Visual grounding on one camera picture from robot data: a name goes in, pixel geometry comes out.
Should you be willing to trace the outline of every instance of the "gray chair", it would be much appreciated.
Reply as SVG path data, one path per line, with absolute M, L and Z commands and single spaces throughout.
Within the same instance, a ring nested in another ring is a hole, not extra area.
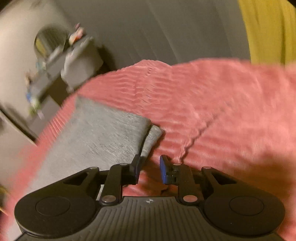
M 94 76 L 102 64 L 93 38 L 86 38 L 67 54 L 61 77 L 73 90 Z

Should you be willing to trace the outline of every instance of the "silver screw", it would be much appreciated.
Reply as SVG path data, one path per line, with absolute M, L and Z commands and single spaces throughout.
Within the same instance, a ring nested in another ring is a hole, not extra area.
M 194 195 L 186 195 L 186 196 L 183 197 L 183 200 L 185 202 L 196 202 L 197 199 L 198 198 L 196 196 L 194 196 Z
M 102 197 L 102 201 L 107 203 L 114 202 L 116 201 L 116 197 L 113 195 L 106 195 Z

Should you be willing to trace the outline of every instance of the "yellow curtain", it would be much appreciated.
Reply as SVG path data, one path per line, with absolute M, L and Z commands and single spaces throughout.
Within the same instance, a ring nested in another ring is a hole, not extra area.
M 288 64 L 296 60 L 296 10 L 287 0 L 238 0 L 251 62 Z

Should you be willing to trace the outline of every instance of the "pink blanket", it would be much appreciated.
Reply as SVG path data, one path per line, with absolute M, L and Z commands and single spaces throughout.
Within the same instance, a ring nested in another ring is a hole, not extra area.
M 159 125 L 164 137 L 151 152 L 139 184 L 124 195 L 160 195 L 159 156 L 193 168 L 212 166 L 273 193 L 286 207 L 279 234 L 296 240 L 296 72 L 236 60 L 197 60 L 169 66 L 141 61 L 93 78 L 77 94 Z M 14 206 L 74 111 L 67 99 L 26 154 L 8 203 Z M 169 192 L 176 188 L 170 186 Z

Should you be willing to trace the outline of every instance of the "pink object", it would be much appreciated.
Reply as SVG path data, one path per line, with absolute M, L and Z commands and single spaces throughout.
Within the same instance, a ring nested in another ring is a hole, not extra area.
M 286 217 L 279 234 L 296 240 L 296 72 L 236 60 L 169 66 L 141 61 L 99 75 L 77 94 L 150 118 L 165 135 L 151 152 L 139 184 L 124 195 L 161 194 L 159 156 L 193 168 L 212 166 L 279 197 Z M 13 214 L 28 182 L 74 111 L 69 97 L 26 154 L 7 211 Z M 162 195 L 175 193 L 170 186 Z

